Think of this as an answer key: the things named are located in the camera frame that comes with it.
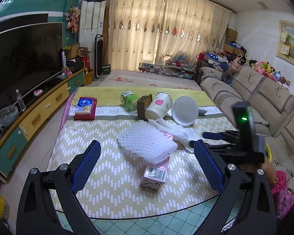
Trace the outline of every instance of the pink clothing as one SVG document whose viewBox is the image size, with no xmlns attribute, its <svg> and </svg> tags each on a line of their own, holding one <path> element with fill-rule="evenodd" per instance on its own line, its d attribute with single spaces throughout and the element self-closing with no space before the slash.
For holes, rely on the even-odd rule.
<svg viewBox="0 0 294 235">
<path fill-rule="evenodd" d="M 274 204 L 277 211 L 277 219 L 281 220 L 290 211 L 294 204 L 294 196 L 288 190 L 286 173 L 281 170 L 276 171 L 277 183 L 274 188 L 271 189 Z"/>
</svg>

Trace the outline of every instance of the green drawer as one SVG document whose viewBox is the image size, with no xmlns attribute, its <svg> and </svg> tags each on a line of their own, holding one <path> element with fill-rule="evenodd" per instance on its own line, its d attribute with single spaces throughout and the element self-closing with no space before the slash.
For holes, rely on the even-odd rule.
<svg viewBox="0 0 294 235">
<path fill-rule="evenodd" d="M 76 88 L 82 86 L 84 82 L 84 72 L 82 71 L 68 81 L 69 94 L 71 95 L 76 90 Z"/>
<path fill-rule="evenodd" d="M 0 171 L 8 176 L 17 157 L 27 144 L 21 129 L 16 127 L 0 148 Z"/>
</svg>

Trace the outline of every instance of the sofa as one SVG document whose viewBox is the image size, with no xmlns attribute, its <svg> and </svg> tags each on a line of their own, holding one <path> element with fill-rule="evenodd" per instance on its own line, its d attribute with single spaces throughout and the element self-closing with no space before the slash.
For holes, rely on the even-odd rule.
<svg viewBox="0 0 294 235">
<path fill-rule="evenodd" d="M 234 127 L 231 106 L 249 101 L 255 133 L 264 135 L 271 163 L 286 172 L 289 190 L 294 194 L 294 96 L 249 66 L 238 68 L 232 86 L 222 82 L 221 75 L 220 71 L 201 67 L 196 81 Z"/>
</svg>

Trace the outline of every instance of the white glove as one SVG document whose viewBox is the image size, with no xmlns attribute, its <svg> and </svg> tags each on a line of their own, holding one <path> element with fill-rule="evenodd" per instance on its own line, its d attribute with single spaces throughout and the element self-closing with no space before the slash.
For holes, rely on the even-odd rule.
<svg viewBox="0 0 294 235">
<path fill-rule="evenodd" d="M 148 123 L 158 129 L 160 132 L 165 132 L 173 135 L 174 141 L 179 141 L 189 153 L 194 153 L 194 149 L 189 146 L 191 140 L 199 140 L 200 137 L 193 128 L 184 128 L 180 125 L 171 126 L 167 124 L 162 118 L 157 120 L 149 119 Z"/>
</svg>

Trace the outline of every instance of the framed painting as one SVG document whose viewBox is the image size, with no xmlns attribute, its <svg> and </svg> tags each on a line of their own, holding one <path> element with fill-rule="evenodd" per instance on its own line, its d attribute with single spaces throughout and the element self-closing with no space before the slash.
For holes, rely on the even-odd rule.
<svg viewBox="0 0 294 235">
<path fill-rule="evenodd" d="M 294 23 L 280 20 L 277 57 L 294 65 Z"/>
</svg>

